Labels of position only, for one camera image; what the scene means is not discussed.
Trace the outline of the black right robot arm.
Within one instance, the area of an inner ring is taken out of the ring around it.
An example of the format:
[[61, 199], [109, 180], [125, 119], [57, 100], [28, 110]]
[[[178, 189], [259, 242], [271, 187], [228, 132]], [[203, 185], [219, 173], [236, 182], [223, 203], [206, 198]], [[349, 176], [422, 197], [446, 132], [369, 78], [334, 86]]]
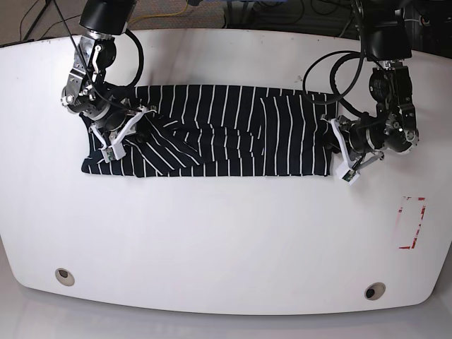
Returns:
[[[86, 29], [74, 45], [74, 61], [61, 94], [62, 105], [89, 128], [95, 124], [103, 138], [117, 136], [138, 115], [139, 103], [131, 98], [143, 74], [144, 51], [128, 29], [135, 1], [88, 1], [80, 25]], [[132, 81], [115, 85], [105, 80], [117, 57], [115, 37], [125, 34], [138, 51], [138, 69]]]

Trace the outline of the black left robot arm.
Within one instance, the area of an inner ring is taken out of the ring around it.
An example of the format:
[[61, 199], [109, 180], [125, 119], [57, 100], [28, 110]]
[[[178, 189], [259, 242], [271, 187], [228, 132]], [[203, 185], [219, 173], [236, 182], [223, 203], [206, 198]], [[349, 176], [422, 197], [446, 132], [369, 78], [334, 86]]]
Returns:
[[330, 87], [338, 94], [335, 77], [347, 61], [375, 63], [369, 78], [369, 92], [376, 101], [376, 114], [355, 109], [345, 98], [340, 104], [356, 120], [344, 116], [330, 118], [343, 161], [336, 174], [347, 182], [358, 178], [360, 170], [381, 160], [385, 150], [410, 152], [419, 142], [416, 111], [412, 101], [412, 81], [403, 64], [412, 56], [405, 31], [405, 1], [352, 1], [361, 43], [360, 52], [346, 52], [330, 71]]

